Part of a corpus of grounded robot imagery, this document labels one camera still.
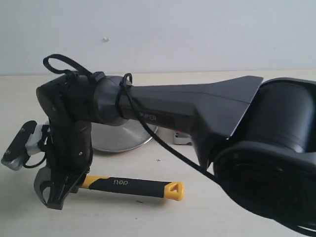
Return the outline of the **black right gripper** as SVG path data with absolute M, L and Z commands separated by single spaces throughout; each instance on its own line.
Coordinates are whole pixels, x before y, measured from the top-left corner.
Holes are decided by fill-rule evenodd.
M 40 201 L 50 209 L 62 210 L 69 193 L 76 193 L 83 184 L 92 163 L 92 124 L 86 121 L 62 123 L 49 119 L 52 145 L 48 166 L 40 168 L 34 190 Z M 48 200 L 43 196 L 50 188 Z

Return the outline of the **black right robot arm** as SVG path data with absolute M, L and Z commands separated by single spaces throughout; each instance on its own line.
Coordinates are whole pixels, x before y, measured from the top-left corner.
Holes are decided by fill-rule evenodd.
M 128 76 L 61 76 L 39 86 L 56 166 L 79 170 L 82 131 L 127 119 L 182 131 L 198 163 L 239 206 L 297 232 L 316 228 L 316 83 L 261 77 L 133 86 Z

